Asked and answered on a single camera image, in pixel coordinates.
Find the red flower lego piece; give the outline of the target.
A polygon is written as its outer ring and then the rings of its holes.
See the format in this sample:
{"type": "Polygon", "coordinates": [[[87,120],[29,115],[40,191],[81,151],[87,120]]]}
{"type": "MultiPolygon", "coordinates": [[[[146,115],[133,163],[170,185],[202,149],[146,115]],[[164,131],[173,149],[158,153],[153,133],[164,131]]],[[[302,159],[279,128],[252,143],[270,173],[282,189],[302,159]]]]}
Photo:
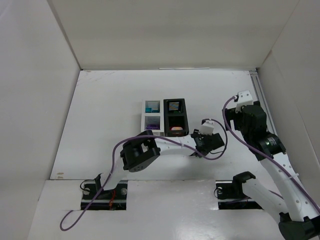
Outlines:
{"type": "Polygon", "coordinates": [[[182,126],[172,126],[171,131],[182,131],[184,128],[182,126]]]}

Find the purple lego brick upside-down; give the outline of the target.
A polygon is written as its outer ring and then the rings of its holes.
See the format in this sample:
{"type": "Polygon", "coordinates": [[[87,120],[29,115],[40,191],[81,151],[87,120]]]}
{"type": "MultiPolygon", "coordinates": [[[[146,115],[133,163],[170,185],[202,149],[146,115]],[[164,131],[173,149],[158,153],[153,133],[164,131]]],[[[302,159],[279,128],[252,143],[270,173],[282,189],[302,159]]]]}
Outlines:
{"type": "Polygon", "coordinates": [[[151,124],[151,123],[148,123],[145,127],[146,130],[159,130],[161,127],[160,127],[160,124],[151,124]]]}

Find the cyan long lego brick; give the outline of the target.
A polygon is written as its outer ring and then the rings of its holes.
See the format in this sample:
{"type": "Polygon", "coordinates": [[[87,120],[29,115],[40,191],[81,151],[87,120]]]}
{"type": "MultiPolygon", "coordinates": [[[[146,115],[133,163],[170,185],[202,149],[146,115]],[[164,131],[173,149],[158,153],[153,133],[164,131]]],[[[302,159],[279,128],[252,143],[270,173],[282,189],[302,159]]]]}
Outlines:
{"type": "Polygon", "coordinates": [[[146,112],[146,113],[152,113],[152,112],[153,112],[153,108],[151,108],[151,107],[146,107],[146,108],[145,108],[145,112],[146,112]]]}

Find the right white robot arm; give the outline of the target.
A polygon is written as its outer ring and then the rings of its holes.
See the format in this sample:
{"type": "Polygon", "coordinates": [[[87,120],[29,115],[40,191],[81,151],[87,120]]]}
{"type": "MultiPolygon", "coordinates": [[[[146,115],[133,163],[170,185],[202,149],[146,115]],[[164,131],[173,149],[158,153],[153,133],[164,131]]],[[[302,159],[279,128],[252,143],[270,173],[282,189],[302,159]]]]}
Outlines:
{"type": "Polygon", "coordinates": [[[229,99],[235,108],[222,108],[222,117],[229,132],[264,167],[280,192],[265,188],[249,171],[235,175],[230,186],[236,196],[247,196],[262,207],[276,222],[286,240],[310,240],[320,235],[320,207],[307,193],[293,170],[280,138],[269,132],[267,114],[258,101],[241,102],[229,99]]]}

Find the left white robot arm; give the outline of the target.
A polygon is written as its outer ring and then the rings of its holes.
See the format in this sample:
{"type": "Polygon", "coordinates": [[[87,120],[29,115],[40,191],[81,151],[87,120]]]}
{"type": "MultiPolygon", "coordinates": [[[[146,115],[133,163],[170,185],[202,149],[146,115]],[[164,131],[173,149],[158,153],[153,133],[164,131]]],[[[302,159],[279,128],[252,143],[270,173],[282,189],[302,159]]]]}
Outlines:
{"type": "Polygon", "coordinates": [[[207,155],[221,147],[224,150],[227,148],[219,133],[202,134],[196,129],[186,136],[164,137],[145,130],[113,147],[110,171],[100,173],[94,179],[95,188],[98,193],[113,190],[129,173],[145,170],[160,156],[181,155],[217,160],[218,157],[210,158],[207,155]]]}

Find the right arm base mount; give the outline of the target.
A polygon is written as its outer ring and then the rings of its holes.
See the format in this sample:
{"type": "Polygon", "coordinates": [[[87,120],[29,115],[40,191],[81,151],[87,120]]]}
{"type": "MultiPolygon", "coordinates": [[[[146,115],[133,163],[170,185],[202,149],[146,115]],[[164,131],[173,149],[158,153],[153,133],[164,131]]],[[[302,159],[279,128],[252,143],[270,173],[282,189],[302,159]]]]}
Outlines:
{"type": "Polygon", "coordinates": [[[216,180],[213,194],[217,198],[219,210],[262,210],[232,180],[216,180]]]}

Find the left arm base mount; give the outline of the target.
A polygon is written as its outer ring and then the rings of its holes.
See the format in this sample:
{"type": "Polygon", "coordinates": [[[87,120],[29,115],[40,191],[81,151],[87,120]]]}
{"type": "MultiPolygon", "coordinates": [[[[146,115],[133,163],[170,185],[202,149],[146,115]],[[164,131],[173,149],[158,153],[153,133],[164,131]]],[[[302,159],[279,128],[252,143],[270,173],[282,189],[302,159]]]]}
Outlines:
{"type": "MultiPolygon", "coordinates": [[[[101,183],[96,182],[96,179],[86,179],[80,184],[82,196],[80,201],[80,209],[84,210],[94,198],[98,190],[101,188],[101,183]]],[[[128,181],[121,180],[116,188],[111,190],[102,190],[99,196],[89,206],[91,211],[125,211],[127,209],[127,193],[128,181]]]]}

